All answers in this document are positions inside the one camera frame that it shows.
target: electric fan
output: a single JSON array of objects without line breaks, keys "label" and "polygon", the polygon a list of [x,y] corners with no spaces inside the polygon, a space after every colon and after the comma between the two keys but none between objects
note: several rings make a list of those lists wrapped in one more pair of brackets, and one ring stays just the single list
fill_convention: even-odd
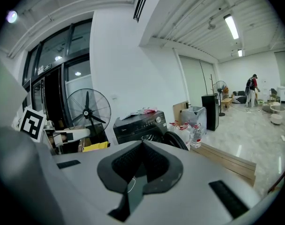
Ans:
[{"label": "electric fan", "polygon": [[221,103],[221,93],[228,92],[227,84],[224,81],[217,81],[213,88],[213,93],[219,94],[219,103],[220,103],[220,113],[218,114],[220,117],[225,116],[225,113],[222,112],[222,103]]},{"label": "electric fan", "polygon": [[104,95],[94,89],[79,89],[67,98],[70,125],[90,129],[90,136],[102,133],[109,124],[111,109]]}]

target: black speaker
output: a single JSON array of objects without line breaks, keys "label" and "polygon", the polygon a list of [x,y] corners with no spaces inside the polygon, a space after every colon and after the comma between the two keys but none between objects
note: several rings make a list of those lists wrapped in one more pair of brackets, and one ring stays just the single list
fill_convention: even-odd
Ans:
[{"label": "black speaker", "polygon": [[202,105],[206,107],[207,129],[215,131],[218,127],[218,94],[202,96]]}]

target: man in red shirt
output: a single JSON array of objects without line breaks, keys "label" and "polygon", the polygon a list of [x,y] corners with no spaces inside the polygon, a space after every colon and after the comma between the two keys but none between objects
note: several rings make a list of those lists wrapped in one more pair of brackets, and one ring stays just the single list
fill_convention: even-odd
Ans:
[{"label": "man in red shirt", "polygon": [[260,92],[259,88],[257,87],[257,75],[253,74],[251,78],[248,79],[247,85],[246,85],[246,95],[247,95],[247,101],[246,101],[246,107],[249,106],[249,102],[251,100],[251,107],[254,107],[254,101],[255,101],[255,89],[257,89],[258,92]]}]

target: white pants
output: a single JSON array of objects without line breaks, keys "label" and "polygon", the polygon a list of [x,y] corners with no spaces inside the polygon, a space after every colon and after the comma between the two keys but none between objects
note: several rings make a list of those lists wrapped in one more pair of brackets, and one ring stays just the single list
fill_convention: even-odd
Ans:
[{"label": "white pants", "polygon": [[249,106],[250,100],[251,100],[251,107],[254,107],[254,101],[255,101],[255,91],[254,90],[250,90],[247,96],[246,106]]}]

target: plastic water bottle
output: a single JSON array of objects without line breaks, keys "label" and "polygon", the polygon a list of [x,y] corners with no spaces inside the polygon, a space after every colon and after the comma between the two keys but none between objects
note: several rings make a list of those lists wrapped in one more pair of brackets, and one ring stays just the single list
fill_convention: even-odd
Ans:
[{"label": "plastic water bottle", "polygon": [[202,132],[199,126],[195,125],[190,135],[190,146],[193,146],[194,148],[199,148],[201,146],[201,138],[202,138]]}]

